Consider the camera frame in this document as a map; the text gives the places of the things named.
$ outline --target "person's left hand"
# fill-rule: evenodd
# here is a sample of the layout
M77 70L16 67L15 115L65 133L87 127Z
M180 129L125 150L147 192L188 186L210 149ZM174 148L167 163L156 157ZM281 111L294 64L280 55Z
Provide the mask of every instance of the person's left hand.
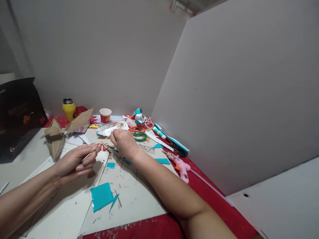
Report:
M54 170L59 177L60 185L65 185L83 175L93 171L97 153L101 150L97 144L82 145L67 152L54 165Z

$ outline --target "red paper cup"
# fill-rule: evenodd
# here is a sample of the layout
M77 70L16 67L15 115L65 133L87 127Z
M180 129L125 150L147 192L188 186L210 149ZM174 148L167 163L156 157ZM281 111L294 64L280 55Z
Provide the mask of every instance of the red paper cup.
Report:
M100 109L101 123L108 123L110 121L112 111L110 109Z

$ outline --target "orange scissors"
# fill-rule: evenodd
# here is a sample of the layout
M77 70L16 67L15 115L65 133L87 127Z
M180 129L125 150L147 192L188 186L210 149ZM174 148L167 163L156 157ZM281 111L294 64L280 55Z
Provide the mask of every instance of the orange scissors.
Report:
M139 142L141 142L141 141L144 141L144 140L146 140L147 139L147 135L146 135L146 133L145 133L145 129L143 129L143 128L140 128L140 127L138 127L138 126L134 126L134 127L131 127L131 128L129 128L129 131L130 132L135 132L134 134L133 134L133 136L134 136L134 139L136 140L136 141L139 141ZM139 136L139 135L143 135L144 136L144 138L136 138L135 136Z

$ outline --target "glue gun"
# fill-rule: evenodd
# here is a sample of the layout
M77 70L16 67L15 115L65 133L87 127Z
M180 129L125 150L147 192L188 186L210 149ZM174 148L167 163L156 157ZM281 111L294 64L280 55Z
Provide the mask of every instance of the glue gun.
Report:
M164 150L162 150L162 152L166 154L169 160L173 161L176 164L175 169L179 170L181 180L188 184L187 171L190 170L190 166L183 160L176 157L174 154L165 152Z

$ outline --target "black bag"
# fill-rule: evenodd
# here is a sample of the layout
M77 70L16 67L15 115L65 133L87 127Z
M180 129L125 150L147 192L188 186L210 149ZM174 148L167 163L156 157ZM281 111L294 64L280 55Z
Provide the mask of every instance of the black bag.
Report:
M0 163L12 162L48 121L33 81L0 85Z

